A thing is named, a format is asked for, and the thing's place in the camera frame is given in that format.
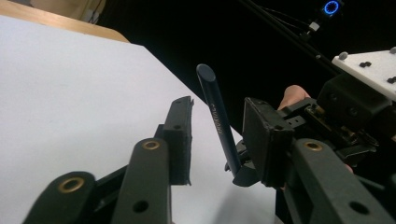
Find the black pen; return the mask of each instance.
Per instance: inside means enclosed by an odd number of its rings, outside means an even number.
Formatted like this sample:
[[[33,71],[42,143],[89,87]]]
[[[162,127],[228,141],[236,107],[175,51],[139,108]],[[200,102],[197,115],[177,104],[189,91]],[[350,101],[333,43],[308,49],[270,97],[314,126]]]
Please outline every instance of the black pen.
[[[222,102],[216,75],[209,66],[203,63],[198,64],[196,72],[201,82],[210,114],[215,122],[228,166],[233,176],[236,176],[241,168],[241,161],[236,151],[233,133],[231,132],[231,126],[227,118],[224,103]]]

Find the finger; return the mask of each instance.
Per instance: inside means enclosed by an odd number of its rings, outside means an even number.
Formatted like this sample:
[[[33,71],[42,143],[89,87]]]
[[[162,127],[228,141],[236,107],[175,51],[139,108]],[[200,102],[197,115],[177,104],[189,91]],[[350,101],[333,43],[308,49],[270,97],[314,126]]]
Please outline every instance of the finger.
[[[299,101],[302,101],[306,97],[310,96],[302,87],[298,85],[291,85],[285,89],[283,99],[280,102],[278,109],[282,109],[287,105],[293,105]]]

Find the blue led light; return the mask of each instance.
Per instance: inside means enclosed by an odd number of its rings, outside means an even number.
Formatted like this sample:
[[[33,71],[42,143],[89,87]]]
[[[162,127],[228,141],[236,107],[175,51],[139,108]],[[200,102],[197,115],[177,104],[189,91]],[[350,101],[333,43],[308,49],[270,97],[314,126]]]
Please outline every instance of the blue led light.
[[[332,14],[334,14],[339,8],[339,4],[337,1],[330,1],[328,3],[326,3],[326,5],[323,7],[323,11],[331,16]]]

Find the white table surface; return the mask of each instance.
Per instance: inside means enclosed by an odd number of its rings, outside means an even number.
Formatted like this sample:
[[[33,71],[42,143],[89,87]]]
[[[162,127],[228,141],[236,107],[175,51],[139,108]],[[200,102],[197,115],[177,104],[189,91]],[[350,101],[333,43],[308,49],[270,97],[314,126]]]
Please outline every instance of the white table surface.
[[[0,223],[22,223],[59,175],[126,165],[187,95],[192,186],[172,187],[173,221],[279,223],[275,190],[232,183],[206,104],[144,47],[4,16],[0,31]]]

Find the white mounting plate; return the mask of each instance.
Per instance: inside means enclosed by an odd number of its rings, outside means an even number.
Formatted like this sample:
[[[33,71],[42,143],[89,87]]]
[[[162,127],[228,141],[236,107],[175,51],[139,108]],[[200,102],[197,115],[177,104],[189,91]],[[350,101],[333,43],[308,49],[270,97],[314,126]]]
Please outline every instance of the white mounting plate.
[[[392,53],[393,51],[396,50],[381,50],[359,54],[347,54],[344,52],[335,56],[332,59],[332,63],[384,94],[390,100],[396,101],[396,53]],[[371,65],[360,66],[361,63],[366,62]],[[395,82],[393,84],[389,83],[389,78],[394,78]]]

